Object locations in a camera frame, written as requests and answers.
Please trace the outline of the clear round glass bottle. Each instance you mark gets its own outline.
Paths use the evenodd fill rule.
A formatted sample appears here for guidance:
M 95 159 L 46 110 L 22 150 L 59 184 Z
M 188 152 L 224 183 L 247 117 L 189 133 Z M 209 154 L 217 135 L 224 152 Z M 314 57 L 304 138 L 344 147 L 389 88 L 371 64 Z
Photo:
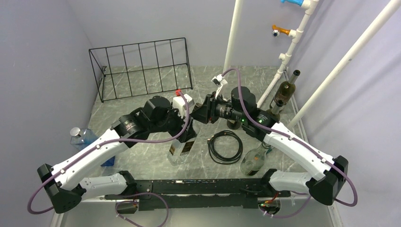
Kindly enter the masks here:
M 248 151 L 240 164 L 240 171 L 246 176 L 253 176 L 264 166 L 266 150 L 270 145 L 262 142 L 259 147 Z

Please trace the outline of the blue rectangular glass bottle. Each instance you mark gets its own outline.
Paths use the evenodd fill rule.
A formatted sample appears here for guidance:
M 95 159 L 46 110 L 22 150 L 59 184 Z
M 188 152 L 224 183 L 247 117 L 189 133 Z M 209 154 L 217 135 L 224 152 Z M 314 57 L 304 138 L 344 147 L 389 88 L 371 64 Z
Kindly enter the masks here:
M 102 142 L 89 128 L 74 127 L 70 130 L 70 136 L 70 144 L 77 150 L 77 155 L 92 143 L 98 144 Z

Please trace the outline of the clear square liquor bottle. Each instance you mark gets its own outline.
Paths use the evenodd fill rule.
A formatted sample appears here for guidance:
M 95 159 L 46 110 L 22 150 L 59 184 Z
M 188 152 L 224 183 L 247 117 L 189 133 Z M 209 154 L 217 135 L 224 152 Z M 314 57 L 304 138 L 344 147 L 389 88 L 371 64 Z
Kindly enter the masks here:
M 191 119 L 185 131 L 172 141 L 167 158 L 173 166 L 181 165 L 189 155 L 200 131 L 197 123 Z

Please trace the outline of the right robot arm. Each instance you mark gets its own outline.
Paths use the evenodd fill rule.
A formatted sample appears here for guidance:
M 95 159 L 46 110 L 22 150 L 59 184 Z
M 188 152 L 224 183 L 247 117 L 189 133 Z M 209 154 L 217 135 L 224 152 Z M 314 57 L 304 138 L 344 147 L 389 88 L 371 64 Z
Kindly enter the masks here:
M 278 191 L 302 192 L 321 204 L 332 205 L 346 182 L 349 162 L 345 157 L 332 157 L 307 144 L 281 123 L 278 115 L 258 108 L 247 87 L 233 88 L 230 101 L 215 92 L 206 95 L 202 104 L 196 103 L 191 117 L 203 124 L 219 118 L 240 123 L 246 134 L 282 151 L 305 170 L 286 173 L 269 169 L 260 185 L 266 196 Z

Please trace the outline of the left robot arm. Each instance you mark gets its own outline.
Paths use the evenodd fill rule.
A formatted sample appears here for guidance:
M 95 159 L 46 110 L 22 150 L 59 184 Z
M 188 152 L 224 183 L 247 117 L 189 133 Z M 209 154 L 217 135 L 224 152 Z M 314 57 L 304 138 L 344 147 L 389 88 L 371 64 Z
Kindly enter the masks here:
M 193 98 L 181 92 L 173 100 L 154 96 L 143 107 L 121 116 L 79 153 L 54 166 L 40 166 L 37 172 L 52 209 L 58 214 L 65 213 L 81 201 L 103 195 L 133 197 L 137 184 L 130 172 L 95 178 L 88 177 L 89 173 L 138 143 L 151 143 L 152 133 L 167 132 L 170 140 L 179 140 L 191 129 L 193 104 Z

